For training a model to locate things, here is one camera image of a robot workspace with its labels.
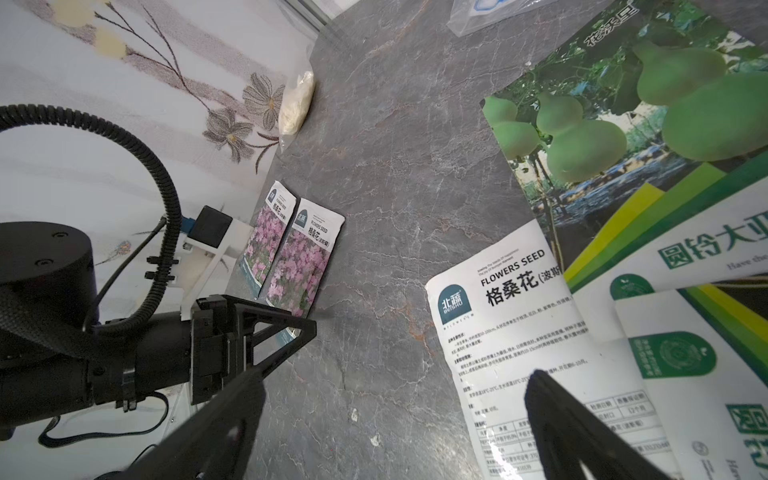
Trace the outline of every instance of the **floral wallpaper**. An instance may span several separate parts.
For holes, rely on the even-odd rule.
[[[245,85],[239,95],[241,100],[238,100],[224,89],[185,76],[174,47],[164,32],[167,26],[159,22],[152,13],[156,5],[150,3],[147,7],[140,4],[139,13],[143,14],[144,22],[153,33],[152,37],[148,37],[139,33],[132,22],[123,15],[123,7],[119,8],[113,2],[17,2],[40,19],[93,45],[99,54],[122,60],[173,88],[185,91],[205,110],[201,114],[207,116],[207,129],[201,134],[219,150],[226,146],[233,162],[253,160],[253,171],[256,174],[267,151],[278,145],[277,116],[285,85],[279,84],[277,80],[273,82],[267,74],[255,71],[250,75],[250,84]],[[117,35],[119,31],[138,40],[137,46],[128,46]],[[255,139],[248,141],[248,138],[254,135]]]

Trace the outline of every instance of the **green gourd image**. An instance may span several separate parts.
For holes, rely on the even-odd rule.
[[[498,145],[507,160],[524,157],[538,146],[538,133],[533,125],[521,121],[504,121],[493,127]]]
[[[722,78],[723,56],[709,48],[662,48],[642,41],[632,48],[643,62],[637,96],[651,105],[672,105],[697,88]]]
[[[718,161],[768,145],[768,72],[729,74],[674,103],[661,134],[682,157]]]
[[[557,135],[581,121],[584,109],[573,97],[555,97],[549,93],[538,96],[536,126],[547,135]]]
[[[626,151],[627,137],[616,124],[583,120],[554,137],[547,165],[558,180],[581,182],[615,164]]]
[[[488,125],[494,127],[503,121],[515,121],[518,116],[518,106],[504,98],[487,97],[482,106],[482,113]]]

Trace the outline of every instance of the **seed packet back label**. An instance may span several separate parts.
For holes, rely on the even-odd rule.
[[[323,250],[333,250],[336,236],[344,224],[344,217],[302,198],[293,228],[306,235]]]
[[[280,218],[284,224],[288,224],[293,208],[296,206],[296,197],[294,197],[279,181],[275,180],[269,194],[266,196],[266,204]]]
[[[723,305],[734,301],[711,300],[723,295],[715,286],[671,290],[618,300],[616,309],[684,477],[768,478],[768,387],[745,362],[749,349],[741,356],[731,345],[749,345],[737,337],[752,334],[737,325],[729,335]]]
[[[629,345],[588,335],[535,220],[435,276],[426,290],[485,478],[545,478],[524,401],[535,369],[679,476]]]

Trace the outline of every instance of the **black cylindrical motor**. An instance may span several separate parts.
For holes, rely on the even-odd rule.
[[[80,329],[96,297],[93,250],[80,230],[48,222],[0,223],[0,288],[26,305],[45,305]],[[0,369],[53,356],[51,350],[0,330]]]

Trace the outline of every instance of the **white wall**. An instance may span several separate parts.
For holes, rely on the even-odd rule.
[[[169,68],[146,59],[162,61],[136,35],[93,15],[97,12],[120,22],[104,2],[48,1],[50,5],[45,0],[0,2],[0,104],[54,104],[106,118],[138,136],[163,161],[185,216],[196,217],[203,205],[210,205],[249,221],[276,147],[263,157],[258,174],[254,171],[258,152],[234,163],[227,145],[219,149],[202,135],[207,129],[207,108],[237,108],[237,121],[254,125],[243,140],[269,143],[257,132],[276,135],[276,128],[268,131],[262,117],[245,108],[243,89],[254,72],[269,78],[277,89],[294,65],[308,57],[311,36],[292,26],[276,0],[114,0],[114,7],[137,35],[170,59],[168,47],[146,23],[149,18],[141,6],[147,7],[204,107],[180,86]],[[85,8],[90,17],[86,15],[83,25],[68,26],[71,18],[62,22],[52,8],[61,8],[61,3],[77,4],[79,12]],[[98,44],[99,49],[94,46],[99,38],[94,32],[105,30],[118,51],[125,44],[122,54],[115,55],[114,48],[104,49],[103,44]],[[108,140],[52,126],[0,134],[0,221],[40,220],[77,227],[91,238],[94,261],[99,263],[121,242],[136,247],[144,239],[137,233],[151,230],[162,213],[160,195],[147,171]],[[156,253],[159,243],[160,236],[138,259]],[[124,258],[117,256],[96,267],[99,286]],[[136,261],[125,270],[101,304],[102,319],[134,311],[149,287],[143,277],[147,267]],[[227,267],[231,270],[233,263]],[[218,266],[210,288],[223,292],[227,267]],[[160,311],[176,309],[179,300],[180,292],[169,292]],[[103,406],[85,415],[70,415],[69,426],[63,425],[64,430],[55,434],[95,426],[120,431],[158,416],[153,409],[123,414]],[[126,460],[159,439],[156,435],[97,440],[48,451],[35,443],[42,424],[20,427],[11,441],[0,443],[4,472],[0,476],[8,474],[16,480],[95,477],[107,467],[123,468]],[[63,458],[72,461],[63,462]]]
[[[315,4],[330,18],[336,18],[360,0],[314,0]]]

